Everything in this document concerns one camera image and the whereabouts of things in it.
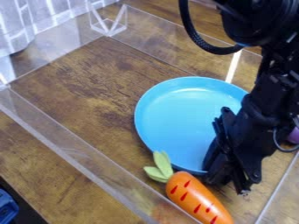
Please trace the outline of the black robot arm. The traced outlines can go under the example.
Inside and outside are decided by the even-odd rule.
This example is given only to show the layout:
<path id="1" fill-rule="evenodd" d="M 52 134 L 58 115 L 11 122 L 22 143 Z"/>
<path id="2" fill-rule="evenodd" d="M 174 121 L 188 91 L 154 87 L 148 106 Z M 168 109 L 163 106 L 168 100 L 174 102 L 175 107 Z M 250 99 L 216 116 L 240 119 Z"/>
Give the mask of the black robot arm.
<path id="1" fill-rule="evenodd" d="M 299 116 L 299 0 L 216 0 L 226 33 L 262 47 L 255 86 L 239 112 L 224 107 L 203 161 L 204 181 L 239 194 L 262 180 L 262 161 L 280 150 Z"/>

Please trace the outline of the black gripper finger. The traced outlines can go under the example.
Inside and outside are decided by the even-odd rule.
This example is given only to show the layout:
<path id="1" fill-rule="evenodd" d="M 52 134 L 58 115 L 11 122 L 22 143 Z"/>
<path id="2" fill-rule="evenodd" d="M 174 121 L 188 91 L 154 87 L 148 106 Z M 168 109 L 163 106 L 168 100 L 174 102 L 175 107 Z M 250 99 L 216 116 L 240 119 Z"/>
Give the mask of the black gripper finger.
<path id="1" fill-rule="evenodd" d="M 219 155 L 220 155 L 220 146 L 219 146 L 218 140 L 214 139 L 210 144 L 210 148 L 207 150 L 207 154 L 204 156 L 203 163 L 202 163 L 202 169 L 210 175 L 215 174 L 218 172 L 218 169 L 220 168 L 218 163 Z"/>
<path id="2" fill-rule="evenodd" d="M 232 155 L 220 153 L 219 169 L 215 174 L 204 174 L 204 182 L 210 185 L 226 185 L 231 181 L 232 171 L 236 167 L 236 158 Z"/>

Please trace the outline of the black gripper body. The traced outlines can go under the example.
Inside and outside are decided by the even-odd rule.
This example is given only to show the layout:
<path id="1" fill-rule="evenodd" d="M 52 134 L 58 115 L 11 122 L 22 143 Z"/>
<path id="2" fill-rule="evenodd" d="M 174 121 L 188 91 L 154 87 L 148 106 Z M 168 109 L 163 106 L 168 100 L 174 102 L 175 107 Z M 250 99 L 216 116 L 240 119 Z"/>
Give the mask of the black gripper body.
<path id="1" fill-rule="evenodd" d="M 223 107 L 212 126 L 220 153 L 236 158 L 230 182 L 238 194 L 248 193 L 250 187 L 262 181 L 263 159 L 279 149 L 279 144 L 294 129 L 291 118 L 283 116 L 280 109 L 267 115 L 252 94 L 247 94 L 239 112 L 234 114 L 228 107 Z"/>

